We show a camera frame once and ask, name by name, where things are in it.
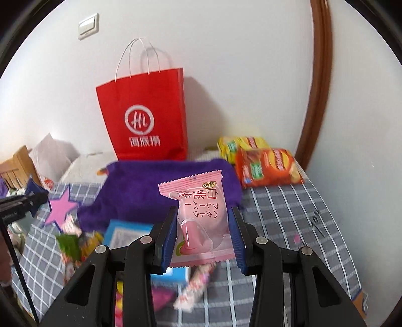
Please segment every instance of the brown wooden trim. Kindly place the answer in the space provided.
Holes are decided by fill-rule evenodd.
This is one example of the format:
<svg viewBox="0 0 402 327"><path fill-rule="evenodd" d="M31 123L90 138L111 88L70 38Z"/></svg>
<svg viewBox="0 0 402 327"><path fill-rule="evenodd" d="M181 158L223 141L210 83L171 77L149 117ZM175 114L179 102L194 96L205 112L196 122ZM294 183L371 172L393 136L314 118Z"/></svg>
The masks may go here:
<svg viewBox="0 0 402 327"><path fill-rule="evenodd" d="M0 163L0 176L6 181L8 188L25 187L30 176L36 184L41 185L25 145L18 149L11 159Z"/></svg>
<svg viewBox="0 0 402 327"><path fill-rule="evenodd" d="M310 0L314 25L313 79L295 158L307 168L320 133L332 71L332 24L327 0Z"/></svg>

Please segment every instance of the potato chip bag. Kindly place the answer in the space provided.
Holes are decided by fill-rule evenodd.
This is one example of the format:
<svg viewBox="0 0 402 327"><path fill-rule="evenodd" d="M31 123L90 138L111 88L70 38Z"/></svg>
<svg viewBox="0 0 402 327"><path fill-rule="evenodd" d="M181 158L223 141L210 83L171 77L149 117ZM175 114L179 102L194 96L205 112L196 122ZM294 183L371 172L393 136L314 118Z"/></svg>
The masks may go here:
<svg viewBox="0 0 402 327"><path fill-rule="evenodd" d="M262 137L221 137L218 140L218 148L223 159L230 164L236 161L236 153L241 149L269 149L270 146Z"/></svg>
<svg viewBox="0 0 402 327"><path fill-rule="evenodd" d="M285 149L240 149L236 173L244 188L303 182L295 159Z"/></svg>

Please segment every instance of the gray checkered fabric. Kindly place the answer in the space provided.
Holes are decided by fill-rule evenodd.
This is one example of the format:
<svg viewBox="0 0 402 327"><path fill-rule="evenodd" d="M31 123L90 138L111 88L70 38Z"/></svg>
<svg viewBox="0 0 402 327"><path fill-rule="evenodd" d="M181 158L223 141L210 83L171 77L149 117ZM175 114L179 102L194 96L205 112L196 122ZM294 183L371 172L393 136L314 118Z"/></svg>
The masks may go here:
<svg viewBox="0 0 402 327"><path fill-rule="evenodd" d="M361 289L350 253L338 226L310 181L301 185L250 188L242 200L244 221L281 247L310 246L334 274L350 298ZM318 211L317 222L313 220ZM319 230L312 227L314 222ZM167 306L156 313L159 326L246 327L250 320L255 276L245 277L235 260L217 265L203 300L192 313ZM284 325L291 326L290 280L284 274Z"/></svg>
<svg viewBox="0 0 402 327"><path fill-rule="evenodd" d="M64 187L58 186L56 197L61 196ZM79 189L79 186L72 186L72 198L82 197L89 204L98 192L97 187L81 186ZM314 221L316 211L319 215L316 214L317 221ZM44 209L39 219L43 221L48 212L49 209ZM247 189L243 195L242 214L244 221L253 224L259 235L266 236L281 247L298 250L304 243L313 248L346 293L351 298L358 294L361 285L350 253L338 226L310 181L301 185ZM310 222L314 222L317 228L312 227ZM41 317L62 287L60 254L55 245L55 233L58 233L55 227L40 228L33 224L21 260L35 307ZM18 277L14 276L13 283L24 307L29 308ZM192 313L174 310L173 304L168 304L156 313L156 320L161 327L248 326L255 284L255 276L243 276L235 260L220 262L202 301L196 303ZM177 292L181 291L182 286L177 286ZM284 276L284 295L284 325L287 327L291 325L290 283L287 274Z"/></svg>
<svg viewBox="0 0 402 327"><path fill-rule="evenodd" d="M55 191L49 193L49 199L59 199L67 187L68 184L57 184ZM99 184L71 184L70 199L89 205L94 202L100 189ZM76 217L76 212L76 209L71 212L73 217ZM54 223L44 226L49 214L49 204L43 205L37 212L37 220L31 225L20 260L39 319L53 303L64 283L62 257L56 240L60 232ZM15 271L13 271L12 283L22 305L30 312L28 300Z"/></svg>

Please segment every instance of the pink snack package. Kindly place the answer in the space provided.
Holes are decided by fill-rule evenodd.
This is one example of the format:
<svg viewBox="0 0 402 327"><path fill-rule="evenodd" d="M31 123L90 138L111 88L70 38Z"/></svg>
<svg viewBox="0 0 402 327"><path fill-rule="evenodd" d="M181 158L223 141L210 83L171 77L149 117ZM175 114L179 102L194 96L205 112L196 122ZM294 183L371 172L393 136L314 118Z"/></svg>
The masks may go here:
<svg viewBox="0 0 402 327"><path fill-rule="evenodd" d="M179 201L171 267L234 258L221 170L159 184L159 192Z"/></svg>
<svg viewBox="0 0 402 327"><path fill-rule="evenodd" d="M207 289L209 278L214 271L216 263L200 265L196 268L190 282L183 293L173 303L176 310L182 309L185 312L192 312L194 305L199 302Z"/></svg>

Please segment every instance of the wooden headboard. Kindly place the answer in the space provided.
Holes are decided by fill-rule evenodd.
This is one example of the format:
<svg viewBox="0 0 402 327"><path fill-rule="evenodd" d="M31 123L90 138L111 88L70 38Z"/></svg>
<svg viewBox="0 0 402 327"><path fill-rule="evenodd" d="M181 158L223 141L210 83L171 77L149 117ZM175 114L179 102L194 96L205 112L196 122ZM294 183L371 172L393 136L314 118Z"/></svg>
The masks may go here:
<svg viewBox="0 0 402 327"><path fill-rule="evenodd" d="M12 158L0 163L0 176L8 188L24 188L30 176L35 183L41 185L25 145L14 153Z"/></svg>

